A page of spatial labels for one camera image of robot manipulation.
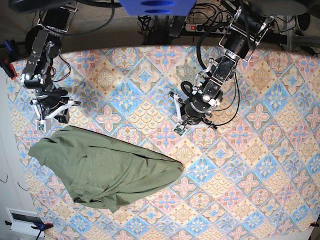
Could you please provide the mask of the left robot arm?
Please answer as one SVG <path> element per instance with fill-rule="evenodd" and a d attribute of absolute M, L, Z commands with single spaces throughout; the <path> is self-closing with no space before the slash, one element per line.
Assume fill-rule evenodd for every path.
<path fill-rule="evenodd" d="M 191 128 L 219 127 L 207 117 L 219 111 L 223 101 L 222 86 L 230 79 L 236 79 L 239 60 L 249 61 L 262 38 L 272 29 L 275 15 L 262 16 L 253 12 L 247 4 L 240 4 L 230 24 L 218 23 L 207 30 L 196 45 L 196 55 L 202 70 L 192 82 L 183 81 L 181 90 L 187 96 L 183 100 L 177 93 L 170 92 L 174 100 L 178 123 L 174 132 L 183 135 Z M 220 27 L 226 27 L 225 42 L 219 42 L 224 55 L 217 59 L 209 58 L 204 65 L 201 58 L 201 44 L 204 39 Z"/>

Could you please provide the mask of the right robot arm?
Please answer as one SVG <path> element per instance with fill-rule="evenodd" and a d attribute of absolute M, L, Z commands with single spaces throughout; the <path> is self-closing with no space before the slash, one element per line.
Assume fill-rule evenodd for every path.
<path fill-rule="evenodd" d="M 35 96 L 30 103 L 37 115 L 37 129 L 41 131 L 46 131 L 53 119 L 68 123 L 69 108 L 80 105 L 69 98 L 67 90 L 55 86 L 53 67 L 54 59 L 61 56 L 61 38 L 68 32 L 77 10 L 77 3 L 67 3 L 41 12 L 37 25 L 25 39 L 29 56 L 20 79 Z"/>

